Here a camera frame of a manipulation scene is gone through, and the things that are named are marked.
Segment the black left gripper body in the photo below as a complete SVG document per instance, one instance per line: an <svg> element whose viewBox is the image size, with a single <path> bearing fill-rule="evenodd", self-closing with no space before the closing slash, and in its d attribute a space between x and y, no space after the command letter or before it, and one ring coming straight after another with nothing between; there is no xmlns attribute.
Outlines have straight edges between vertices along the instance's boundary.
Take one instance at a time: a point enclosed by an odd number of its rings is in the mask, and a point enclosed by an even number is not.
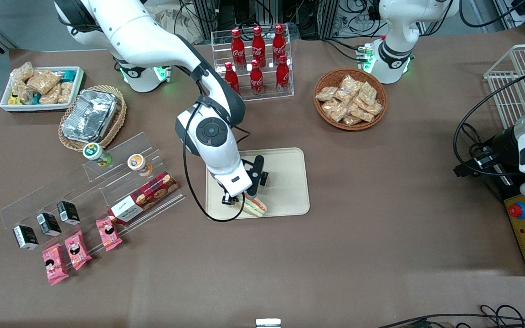
<svg viewBox="0 0 525 328"><path fill-rule="evenodd" d="M498 161L519 161L518 141L514 128L504 129L492 137L490 147Z"/></svg>

